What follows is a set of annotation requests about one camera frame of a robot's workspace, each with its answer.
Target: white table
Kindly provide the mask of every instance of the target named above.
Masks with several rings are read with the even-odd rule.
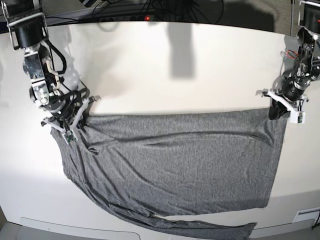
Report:
[[[121,22],[50,28],[67,57],[66,84],[78,76],[102,100],[91,114],[204,113],[267,108],[257,90],[271,88],[286,49],[282,34],[229,26]],[[9,222],[28,218],[99,230],[128,231],[142,240],[185,239],[147,230],[108,214],[64,173],[45,112],[29,99],[23,52],[0,35],[0,205]],[[270,202],[250,209],[168,217],[221,225],[291,223],[297,211],[320,207],[320,82],[306,91],[306,124],[288,124]]]

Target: gray fabric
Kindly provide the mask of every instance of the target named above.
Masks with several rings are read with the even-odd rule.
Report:
[[[70,146],[58,131],[51,134],[65,175],[110,214],[168,234],[246,240],[255,223],[229,227],[154,215],[266,207],[287,122],[270,121],[268,111],[90,116]]]

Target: gray shirt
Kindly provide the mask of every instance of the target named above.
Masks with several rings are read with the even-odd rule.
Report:
[[[255,223],[220,226],[154,215],[266,207],[287,122],[269,120],[268,111],[89,116],[77,142],[67,145],[58,131],[51,134],[65,175],[110,214],[168,234],[246,240]]]

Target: gray cloth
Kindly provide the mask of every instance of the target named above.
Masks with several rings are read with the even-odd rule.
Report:
[[[266,207],[287,122],[270,121],[268,111],[89,116],[70,146],[55,129],[51,134],[65,175],[110,214],[173,235],[246,240],[255,223],[230,227],[154,215]]]

